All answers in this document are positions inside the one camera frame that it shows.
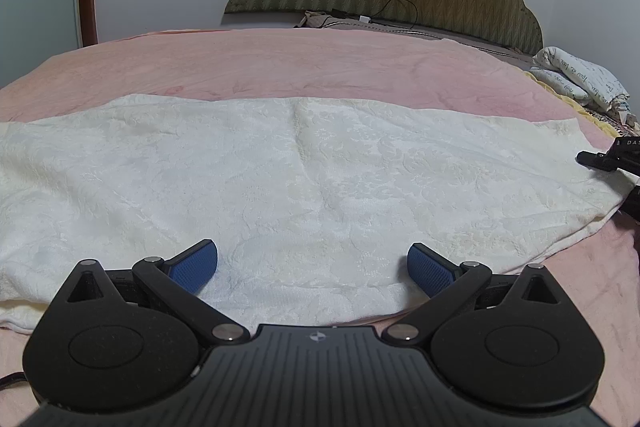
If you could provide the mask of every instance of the logo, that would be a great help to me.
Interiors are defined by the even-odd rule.
[[[316,333],[311,333],[309,338],[316,343],[320,343],[326,339],[326,335],[322,331],[316,331]]]

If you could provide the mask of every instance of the bedsheet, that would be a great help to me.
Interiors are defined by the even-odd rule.
[[[11,301],[49,302],[88,251],[118,269],[203,237],[200,298],[251,332],[395,314],[424,302],[398,268],[415,241],[504,273],[601,229],[637,177],[581,150],[575,119],[348,98],[131,94],[0,123],[0,326],[33,330],[41,307]]]
[[[0,90],[0,121],[31,121],[96,107],[130,93],[224,100],[268,96],[365,98],[529,121],[576,113],[517,68],[453,41],[353,30],[166,32],[50,58]],[[611,139],[578,117],[593,146]],[[548,260],[596,332],[606,367],[593,403],[615,427],[640,418],[638,224],[614,216]],[[26,337],[0,331],[0,373],[18,368]],[[28,387],[0,393],[0,426],[35,407]]]

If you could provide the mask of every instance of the pink blanket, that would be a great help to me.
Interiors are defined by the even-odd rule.
[[[0,121],[31,121],[130,93],[223,100],[285,96],[368,98],[529,121],[578,118],[590,142],[610,139],[520,70],[453,41],[316,29],[168,32],[50,58],[0,90]],[[546,265],[606,352],[594,409],[616,427],[640,418],[640,312],[636,237],[617,214]],[[0,375],[18,369],[26,337],[0,331]],[[35,407],[28,387],[0,393],[0,425]]]

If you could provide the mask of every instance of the white towel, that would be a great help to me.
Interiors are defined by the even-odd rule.
[[[251,330],[399,312],[424,298],[414,242],[505,272],[602,227],[634,180],[580,150],[576,120],[367,100],[131,95],[0,123],[0,323],[31,330],[81,259],[203,238],[220,261],[201,298]]]

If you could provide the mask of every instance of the blue finger pad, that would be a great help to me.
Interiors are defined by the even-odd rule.
[[[430,297],[454,281],[453,274],[447,268],[415,247],[411,247],[406,255],[406,268],[411,279]]]
[[[167,275],[189,293],[196,294],[213,277],[217,267],[218,249],[215,243],[209,241],[172,266]]]

